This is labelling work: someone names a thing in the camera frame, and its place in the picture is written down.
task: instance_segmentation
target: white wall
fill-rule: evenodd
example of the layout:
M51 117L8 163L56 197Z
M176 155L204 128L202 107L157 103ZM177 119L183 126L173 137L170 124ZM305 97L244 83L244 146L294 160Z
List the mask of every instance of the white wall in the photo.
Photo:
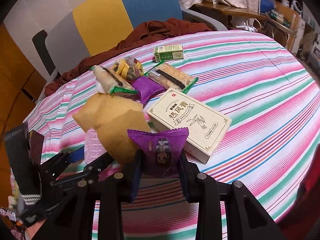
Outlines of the white wall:
M314 18L313 14L310 12L309 8L303 3L303 18L308 22L308 18L310 17L311 20L315 22L315 30L317 32L320 31L320 27L316 19Z
M4 19L4 25L14 42L47 81L50 76L33 45L32 37L40 30L52 30L84 1L86 0L18 0Z

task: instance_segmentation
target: orange wall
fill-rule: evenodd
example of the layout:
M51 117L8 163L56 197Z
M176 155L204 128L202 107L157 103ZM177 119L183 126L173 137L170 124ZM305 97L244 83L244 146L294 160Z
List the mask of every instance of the orange wall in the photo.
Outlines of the orange wall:
M0 207L8 207L10 167L3 141L4 133L22 124L35 107L22 90L38 98L45 79L34 69L0 25Z

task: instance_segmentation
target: metal screw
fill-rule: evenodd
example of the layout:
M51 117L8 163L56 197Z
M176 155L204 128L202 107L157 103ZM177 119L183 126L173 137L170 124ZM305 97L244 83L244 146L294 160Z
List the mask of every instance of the metal screw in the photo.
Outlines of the metal screw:
M234 181L233 185L235 185L236 187L242 187L243 186L242 182L239 181L239 180Z
M113 175L116 179L122 179L123 178L123 174L121 172L117 172Z
M207 177L207 174L201 172L201 173L198 173L197 177L199 179L205 179Z
M87 182L85 180L81 180L78 182L79 187L84 187L85 185L87 185Z

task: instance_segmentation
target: green medicine box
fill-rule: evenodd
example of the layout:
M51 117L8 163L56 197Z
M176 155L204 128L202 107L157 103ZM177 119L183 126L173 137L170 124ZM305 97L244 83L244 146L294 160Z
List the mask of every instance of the green medicine box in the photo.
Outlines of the green medicine box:
M183 48L180 44L155 47L153 53L156 62L183 59Z

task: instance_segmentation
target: snack bar package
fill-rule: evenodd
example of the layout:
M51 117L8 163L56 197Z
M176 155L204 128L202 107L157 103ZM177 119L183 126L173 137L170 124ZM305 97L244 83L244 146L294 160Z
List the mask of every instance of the snack bar package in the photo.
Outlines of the snack bar package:
M166 90L163 86L145 76L139 77L132 86L138 91L143 105L153 94Z
M166 89L175 88L183 93L188 93L198 78L180 71L165 62L160 62L145 73L145 76L164 86Z
M128 82L134 82L143 76L142 64L132 56L116 60L111 68Z
M100 93L112 94L115 92L122 92L128 94L137 93L136 90L122 77L120 77L112 69L104 68L101 66L93 66L91 68L98 81L97 90ZM99 84L102 86L103 91L100 91Z
M177 177L177 162L189 135L188 128L150 133L129 130L129 138L144 152L142 173L154 178Z

